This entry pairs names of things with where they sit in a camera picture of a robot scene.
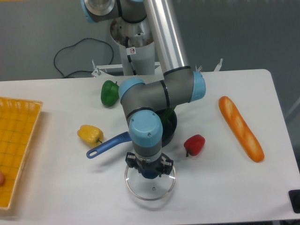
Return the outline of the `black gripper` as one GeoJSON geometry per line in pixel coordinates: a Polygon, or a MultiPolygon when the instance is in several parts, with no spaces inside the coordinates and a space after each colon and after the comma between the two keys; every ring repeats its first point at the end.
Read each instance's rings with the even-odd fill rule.
{"type": "Polygon", "coordinates": [[[161,177],[163,174],[169,175],[173,169],[173,160],[160,156],[153,162],[140,160],[134,153],[128,152],[125,161],[129,168],[136,169],[139,173],[154,172],[161,177]]]}

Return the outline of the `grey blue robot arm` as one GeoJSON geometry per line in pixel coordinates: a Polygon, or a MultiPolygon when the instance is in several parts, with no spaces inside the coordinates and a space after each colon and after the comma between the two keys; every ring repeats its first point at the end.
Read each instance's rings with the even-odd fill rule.
{"type": "Polygon", "coordinates": [[[206,86],[192,71],[170,0],[83,0],[86,18],[112,20],[111,36],[120,45],[123,71],[119,87],[134,154],[126,163],[143,177],[169,174],[173,161],[162,154],[163,122],[159,111],[199,100],[206,86]]]}

